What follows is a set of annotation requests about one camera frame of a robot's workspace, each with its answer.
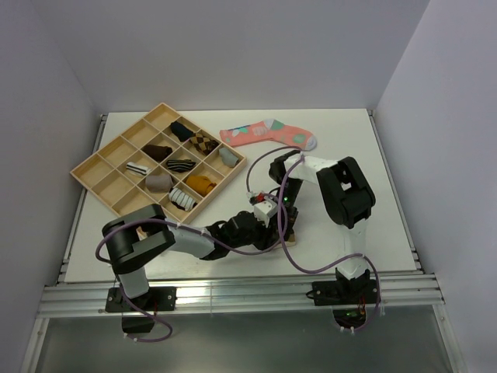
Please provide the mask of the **white black striped sock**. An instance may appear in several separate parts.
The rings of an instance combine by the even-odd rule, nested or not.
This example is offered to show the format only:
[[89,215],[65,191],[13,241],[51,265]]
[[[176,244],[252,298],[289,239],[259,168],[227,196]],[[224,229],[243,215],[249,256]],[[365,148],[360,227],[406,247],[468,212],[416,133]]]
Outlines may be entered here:
[[183,211],[191,211],[197,205],[197,202],[192,196],[177,187],[171,189],[169,192],[169,200],[178,209]]

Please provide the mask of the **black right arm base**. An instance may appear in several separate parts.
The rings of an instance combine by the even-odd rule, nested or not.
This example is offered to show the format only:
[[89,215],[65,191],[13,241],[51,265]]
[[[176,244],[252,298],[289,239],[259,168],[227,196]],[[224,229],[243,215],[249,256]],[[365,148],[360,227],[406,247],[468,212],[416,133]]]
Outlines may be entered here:
[[305,296],[314,306],[331,306],[335,323],[350,332],[367,324],[367,306],[380,308],[381,293],[376,280],[366,270],[358,278],[346,279],[338,271],[333,281],[314,281]]

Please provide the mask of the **brown striped sock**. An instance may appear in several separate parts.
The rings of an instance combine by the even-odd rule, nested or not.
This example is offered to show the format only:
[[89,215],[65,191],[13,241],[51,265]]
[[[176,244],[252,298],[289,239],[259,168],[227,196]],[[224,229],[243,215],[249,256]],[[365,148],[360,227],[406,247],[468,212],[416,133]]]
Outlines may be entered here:
[[284,242],[287,247],[292,247],[297,244],[296,235],[293,229],[284,233]]

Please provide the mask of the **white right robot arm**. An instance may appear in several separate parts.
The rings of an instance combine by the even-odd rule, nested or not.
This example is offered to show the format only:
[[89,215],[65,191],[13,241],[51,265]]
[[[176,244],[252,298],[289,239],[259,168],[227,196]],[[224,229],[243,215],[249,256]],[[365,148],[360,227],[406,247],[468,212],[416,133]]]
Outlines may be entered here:
[[293,204],[303,182],[319,187],[325,210],[339,227],[343,238],[343,253],[334,262],[308,270],[292,258],[283,246],[291,265],[303,274],[320,274],[335,268],[336,294],[351,303],[363,293],[360,280],[368,281],[377,270],[365,255],[368,220],[376,204],[376,197],[365,175],[353,157],[338,161],[304,155],[299,151],[277,157],[269,167],[269,177],[280,185],[278,206]]

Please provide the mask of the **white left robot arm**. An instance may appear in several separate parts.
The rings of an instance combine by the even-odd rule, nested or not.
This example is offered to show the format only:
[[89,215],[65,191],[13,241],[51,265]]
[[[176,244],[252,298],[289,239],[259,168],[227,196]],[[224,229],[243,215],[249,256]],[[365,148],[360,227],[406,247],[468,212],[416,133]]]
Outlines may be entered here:
[[275,218],[265,223],[248,211],[197,228],[173,221],[158,204],[149,204],[104,225],[96,259],[112,267],[123,301],[133,310],[142,310],[151,300],[144,267],[164,252],[186,253],[204,261],[220,260],[229,253],[255,256],[281,242],[276,230]]

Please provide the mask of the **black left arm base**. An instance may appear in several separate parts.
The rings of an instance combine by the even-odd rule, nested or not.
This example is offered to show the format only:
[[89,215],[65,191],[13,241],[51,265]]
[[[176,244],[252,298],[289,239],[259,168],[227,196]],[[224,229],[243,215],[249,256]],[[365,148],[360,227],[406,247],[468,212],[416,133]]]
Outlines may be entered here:
[[[176,287],[152,287],[144,295],[131,298],[130,301],[153,316],[157,316],[159,312],[171,312],[176,306]],[[125,316],[124,313],[136,312],[136,309],[126,301],[119,287],[109,289],[105,312],[122,314],[121,329],[131,336],[142,337],[150,333],[156,324],[156,321],[142,312],[139,312],[139,316]]]

